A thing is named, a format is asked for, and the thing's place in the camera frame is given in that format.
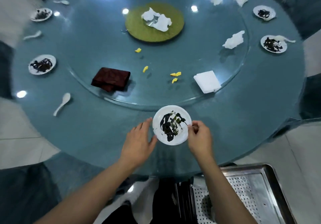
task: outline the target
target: round dining table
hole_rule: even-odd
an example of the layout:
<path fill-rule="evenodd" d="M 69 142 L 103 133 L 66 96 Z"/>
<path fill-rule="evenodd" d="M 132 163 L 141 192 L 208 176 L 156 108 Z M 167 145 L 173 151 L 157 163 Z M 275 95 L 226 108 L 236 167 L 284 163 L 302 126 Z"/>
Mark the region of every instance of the round dining table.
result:
<path fill-rule="evenodd" d="M 16 99 L 43 137 L 92 165 L 106 168 L 116 162 L 127 132 L 173 104 L 210 128 L 218 164 L 232 162 L 267 141 L 299 99 L 305 79 L 302 40 L 274 0 L 248 0 L 243 7 L 235 0 L 216 6 L 211 0 L 67 0 L 69 5 L 53 1 L 43 5 L 53 15 L 43 22 L 30 21 L 24 32 L 41 30 L 42 36 L 21 41 L 16 49 L 13 93 L 26 92 Z M 170 4 L 182 13 L 179 35 L 152 43 L 129 34 L 127 14 L 149 3 Z M 253 8 L 258 5 L 273 8 L 276 17 L 270 21 L 256 17 Z M 243 43 L 234 49 L 223 47 L 240 31 L 245 31 Z M 265 35 L 296 42 L 274 54 L 260 44 Z M 44 75 L 30 74 L 30 61 L 42 54 L 53 55 L 56 66 Z M 91 86 L 103 67 L 131 72 L 124 91 Z M 211 70 L 222 87 L 203 94 L 193 76 Z M 181 76 L 172 84 L 170 74 L 176 72 Z M 65 93 L 71 94 L 71 101 L 53 116 Z M 176 146 L 158 142 L 135 173 L 164 177 L 199 172 L 187 142 Z"/>

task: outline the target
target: green round mat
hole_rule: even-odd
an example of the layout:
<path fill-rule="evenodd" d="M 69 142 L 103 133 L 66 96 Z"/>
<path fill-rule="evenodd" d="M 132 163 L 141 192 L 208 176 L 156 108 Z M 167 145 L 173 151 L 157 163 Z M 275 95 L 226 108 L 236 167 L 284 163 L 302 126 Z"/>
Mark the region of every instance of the green round mat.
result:
<path fill-rule="evenodd" d="M 142 14 L 152 8 L 155 12 L 170 18 L 172 25 L 163 32 L 150 27 L 142 19 Z M 148 3 L 145 6 L 129 10 L 125 21 L 127 31 L 135 38 L 148 42 L 161 42 L 177 36 L 184 27 L 184 17 L 181 11 L 166 3 Z"/>

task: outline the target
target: folded brown napkin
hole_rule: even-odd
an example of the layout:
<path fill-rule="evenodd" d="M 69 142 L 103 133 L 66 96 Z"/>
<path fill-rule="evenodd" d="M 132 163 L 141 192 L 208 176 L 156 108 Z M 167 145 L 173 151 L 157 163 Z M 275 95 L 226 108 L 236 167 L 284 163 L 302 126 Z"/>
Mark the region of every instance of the folded brown napkin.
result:
<path fill-rule="evenodd" d="M 113 68 L 101 68 L 93 78 L 91 85 L 102 88 L 107 92 L 112 90 L 124 90 L 128 80 L 130 72 L 113 69 Z"/>

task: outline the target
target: forearm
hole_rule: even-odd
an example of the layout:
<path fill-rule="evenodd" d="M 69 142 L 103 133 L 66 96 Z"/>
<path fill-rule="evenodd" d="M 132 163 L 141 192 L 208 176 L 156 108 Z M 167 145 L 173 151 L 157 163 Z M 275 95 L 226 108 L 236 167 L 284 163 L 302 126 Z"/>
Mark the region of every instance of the forearm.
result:
<path fill-rule="evenodd" d="M 218 224 L 257 224 L 212 157 L 198 160 Z"/>
<path fill-rule="evenodd" d="M 118 186 L 134 171 L 118 161 L 68 196 L 35 224 L 92 224 Z"/>

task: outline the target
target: perforated metal tray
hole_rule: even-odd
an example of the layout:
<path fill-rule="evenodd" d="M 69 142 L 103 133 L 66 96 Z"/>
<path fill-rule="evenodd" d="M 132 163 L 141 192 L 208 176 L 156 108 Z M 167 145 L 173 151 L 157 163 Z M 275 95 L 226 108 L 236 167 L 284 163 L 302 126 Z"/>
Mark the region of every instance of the perforated metal tray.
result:
<path fill-rule="evenodd" d="M 259 224 L 295 224 L 274 169 L 267 164 L 238 165 L 221 168 L 223 174 Z M 215 223 L 205 180 L 192 185 L 199 224 Z"/>

